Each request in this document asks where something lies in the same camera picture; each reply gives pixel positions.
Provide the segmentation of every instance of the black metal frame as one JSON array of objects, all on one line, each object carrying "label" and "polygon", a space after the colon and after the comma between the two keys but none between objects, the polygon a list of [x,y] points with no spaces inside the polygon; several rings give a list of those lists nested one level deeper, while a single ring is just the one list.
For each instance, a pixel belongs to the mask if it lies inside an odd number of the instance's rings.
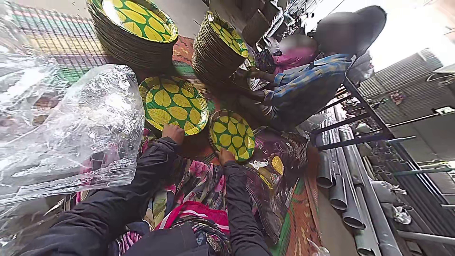
[{"label": "black metal frame", "polygon": [[342,95],[342,94],[344,94],[346,92],[349,92],[350,95],[347,96],[347,97],[344,97],[342,99],[339,99],[336,102],[331,103],[330,105],[325,106],[323,109],[321,109],[321,111],[323,111],[323,110],[325,110],[327,108],[333,107],[333,106],[335,106],[337,104],[340,104],[340,103],[342,103],[342,102],[344,102],[344,101],[346,101],[348,99],[351,99],[351,98],[355,97],[356,99],[358,99],[360,101],[360,105],[365,110],[365,113],[360,114],[360,115],[358,115],[356,117],[353,117],[353,118],[348,118],[348,119],[343,120],[343,121],[338,122],[338,123],[334,123],[334,124],[329,125],[329,126],[324,127],[324,128],[315,129],[315,130],[313,130],[311,132],[311,136],[312,137],[316,137],[320,133],[323,133],[323,132],[326,132],[328,130],[331,130],[331,129],[334,129],[334,128],[338,128],[340,126],[343,126],[343,125],[346,125],[346,124],[350,124],[350,123],[353,123],[355,121],[359,121],[361,119],[368,118],[368,117],[373,118],[373,120],[379,126],[379,129],[376,130],[379,133],[372,134],[372,135],[359,136],[359,137],[356,137],[354,139],[350,139],[350,140],[346,140],[346,141],[342,141],[342,142],[330,143],[330,144],[327,144],[327,145],[321,145],[321,146],[318,147],[318,150],[322,151],[322,150],[327,150],[327,149],[332,149],[332,148],[355,145],[355,144],[364,143],[364,142],[394,139],[395,136],[393,135],[391,130],[385,125],[384,121],[382,121],[381,117],[378,116],[376,111],[374,111],[374,109],[365,101],[365,99],[362,97],[362,95],[360,95],[360,92],[357,90],[357,88],[354,86],[354,84],[349,80],[349,78],[347,78],[347,77],[345,78],[345,80],[343,82],[343,85],[344,85],[344,89],[339,90],[339,92],[336,95]]}]

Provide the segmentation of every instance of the paper plate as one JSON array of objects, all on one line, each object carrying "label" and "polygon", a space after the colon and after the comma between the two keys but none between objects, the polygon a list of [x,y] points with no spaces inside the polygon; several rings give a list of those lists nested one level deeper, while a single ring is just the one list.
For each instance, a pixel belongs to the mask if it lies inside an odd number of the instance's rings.
[{"label": "paper plate", "polygon": [[227,109],[210,117],[210,143],[220,151],[225,148],[238,161],[248,160],[254,152],[254,134],[247,121]]},{"label": "paper plate", "polygon": [[207,101],[196,88],[178,77],[146,78],[139,92],[146,120],[160,131],[170,123],[183,128],[185,135],[194,135],[207,124]]},{"label": "paper plate", "polygon": [[242,57],[248,57],[248,49],[242,38],[237,34],[231,24],[227,23],[219,16],[208,14],[209,24],[213,31],[225,42],[235,53]]},{"label": "paper plate", "polygon": [[140,38],[161,43],[177,39],[177,27],[171,18],[151,1],[91,1],[113,23]]},{"label": "paper plate", "polygon": [[205,84],[225,86],[229,77],[248,57],[248,50],[226,21],[208,11],[193,44],[192,65],[195,74]]}]

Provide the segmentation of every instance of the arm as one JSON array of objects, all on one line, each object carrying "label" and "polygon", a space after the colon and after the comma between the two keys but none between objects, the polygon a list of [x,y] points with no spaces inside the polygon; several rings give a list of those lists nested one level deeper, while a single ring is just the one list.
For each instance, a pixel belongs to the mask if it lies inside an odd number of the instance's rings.
[{"label": "arm", "polygon": [[155,141],[138,159],[130,185],[97,190],[62,213],[46,234],[22,250],[22,255],[104,255],[126,224],[142,218],[139,209],[172,167],[177,148],[171,136]]},{"label": "arm", "polygon": [[226,202],[232,254],[234,256],[271,256],[252,214],[244,167],[237,164],[235,160],[228,160],[223,164],[223,170],[227,178]]}]

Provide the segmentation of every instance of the leaf print pattern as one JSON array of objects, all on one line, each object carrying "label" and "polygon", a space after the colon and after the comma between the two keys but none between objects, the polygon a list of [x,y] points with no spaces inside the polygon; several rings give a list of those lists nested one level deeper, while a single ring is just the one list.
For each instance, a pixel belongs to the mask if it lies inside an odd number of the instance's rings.
[{"label": "leaf print pattern", "polygon": [[[166,75],[149,77],[140,84],[139,91],[146,110],[146,120],[157,129],[162,130],[167,123],[180,126],[185,130],[185,135],[197,134],[204,129],[208,121],[207,102],[184,80]],[[156,109],[160,110],[158,115],[154,113]]]},{"label": "leaf print pattern", "polygon": [[101,9],[112,21],[139,37],[165,43],[177,39],[177,28],[172,20],[163,15],[154,4],[151,6],[154,10],[148,10],[130,0],[93,0],[89,4],[97,6],[97,9]]},{"label": "leaf print pattern", "polygon": [[238,161],[248,160],[253,155],[253,131],[245,119],[230,110],[219,110],[212,115],[209,135],[217,150],[231,151]]}]

